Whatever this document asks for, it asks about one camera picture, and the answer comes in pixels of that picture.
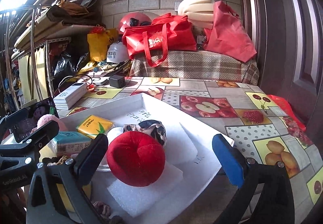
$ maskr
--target black cube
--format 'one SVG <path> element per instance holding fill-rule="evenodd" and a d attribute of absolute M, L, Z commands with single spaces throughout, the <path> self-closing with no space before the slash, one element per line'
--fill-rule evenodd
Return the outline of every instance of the black cube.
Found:
<path fill-rule="evenodd" d="M 109 78 L 110 86 L 116 88 L 122 88 L 126 85 L 126 81 L 124 80 L 124 76 L 113 75 Z"/>

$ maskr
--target red helmet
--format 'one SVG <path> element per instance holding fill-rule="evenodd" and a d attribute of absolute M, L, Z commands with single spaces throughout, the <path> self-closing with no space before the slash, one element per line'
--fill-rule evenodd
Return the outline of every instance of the red helmet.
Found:
<path fill-rule="evenodd" d="M 141 25 L 150 25 L 151 19 L 141 12 L 133 12 L 125 15 L 119 23 L 119 33 L 123 34 L 126 27 L 134 27 Z"/>

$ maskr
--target barcode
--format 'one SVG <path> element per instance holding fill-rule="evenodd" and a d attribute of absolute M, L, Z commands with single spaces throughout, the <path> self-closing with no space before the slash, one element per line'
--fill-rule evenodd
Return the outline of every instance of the barcode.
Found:
<path fill-rule="evenodd" d="M 60 153 L 60 152 L 66 152 L 66 146 L 58 146 L 57 147 L 57 152 Z"/>

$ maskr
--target white helmet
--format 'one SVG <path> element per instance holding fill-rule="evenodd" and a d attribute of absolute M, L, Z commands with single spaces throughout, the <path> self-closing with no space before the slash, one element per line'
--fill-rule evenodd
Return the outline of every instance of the white helmet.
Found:
<path fill-rule="evenodd" d="M 122 42 L 116 42 L 110 45 L 107 52 L 107 63 L 119 64 L 129 59 L 127 47 Z"/>

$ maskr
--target pink pom-pom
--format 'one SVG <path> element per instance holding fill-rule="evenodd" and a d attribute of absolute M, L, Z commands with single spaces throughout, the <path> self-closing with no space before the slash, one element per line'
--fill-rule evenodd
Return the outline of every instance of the pink pom-pom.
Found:
<path fill-rule="evenodd" d="M 41 126 L 45 125 L 47 122 L 54 120 L 59 124 L 59 131 L 68 131 L 67 127 L 65 124 L 59 120 L 56 116 L 54 115 L 43 115 L 37 122 L 37 128 L 40 128 Z"/>

